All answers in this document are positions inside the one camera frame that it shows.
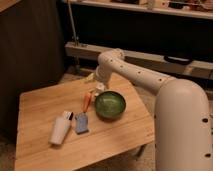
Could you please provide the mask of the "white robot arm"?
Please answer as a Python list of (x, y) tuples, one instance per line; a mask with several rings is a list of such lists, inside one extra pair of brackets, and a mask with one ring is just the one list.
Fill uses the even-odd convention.
[(121, 49), (98, 55), (95, 79), (106, 85), (114, 73), (156, 95), (156, 171), (213, 171), (209, 102), (202, 87), (130, 64)]

